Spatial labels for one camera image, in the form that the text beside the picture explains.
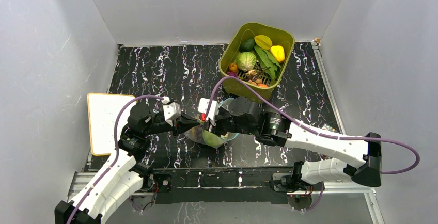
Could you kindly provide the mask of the clear zip bag blue zipper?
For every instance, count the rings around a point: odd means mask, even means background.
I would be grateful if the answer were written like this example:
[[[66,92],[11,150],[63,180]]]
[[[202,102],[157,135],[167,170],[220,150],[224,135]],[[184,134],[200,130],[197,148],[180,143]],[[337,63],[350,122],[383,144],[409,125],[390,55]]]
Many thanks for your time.
[[[234,100],[234,98],[227,98],[221,101],[220,103],[218,103],[217,101],[213,101],[212,108],[216,107],[217,109],[216,114],[218,114],[219,108],[224,108],[228,110],[229,104],[231,103],[232,100]],[[209,103],[209,99],[201,98],[200,103],[198,105],[198,112],[201,114],[204,113],[207,110],[208,103]],[[208,132],[207,130],[204,130],[202,126],[199,125],[186,131],[184,133],[184,136],[193,142],[217,149],[221,147],[223,144],[237,138],[238,134],[227,132],[225,135],[217,136],[213,133]]]

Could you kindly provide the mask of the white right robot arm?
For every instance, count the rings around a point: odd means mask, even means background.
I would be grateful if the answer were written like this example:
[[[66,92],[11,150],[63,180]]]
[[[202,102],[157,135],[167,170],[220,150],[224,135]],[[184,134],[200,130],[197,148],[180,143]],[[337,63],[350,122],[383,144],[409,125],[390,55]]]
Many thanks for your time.
[[[352,180],[368,187],[380,187],[381,146],[369,133],[365,137],[347,137],[317,129],[278,111],[264,111],[245,97],[232,99],[227,107],[209,103],[204,118],[207,130],[215,135],[238,133],[253,135],[267,146],[298,148],[329,156],[317,162],[298,161],[289,175],[273,175],[272,183],[282,191],[304,190],[325,181]]]

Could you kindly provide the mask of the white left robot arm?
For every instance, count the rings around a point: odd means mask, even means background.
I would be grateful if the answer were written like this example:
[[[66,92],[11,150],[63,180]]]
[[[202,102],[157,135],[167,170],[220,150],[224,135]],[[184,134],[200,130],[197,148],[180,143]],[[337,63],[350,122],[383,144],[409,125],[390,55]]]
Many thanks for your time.
[[[149,136],[167,132],[177,136],[199,124],[199,120],[182,113],[178,103],[167,103],[156,114],[145,103],[136,103],[126,125],[116,133],[116,150],[78,194],[56,206],[55,222],[106,223],[133,193],[148,191],[154,185],[152,169],[142,164]]]

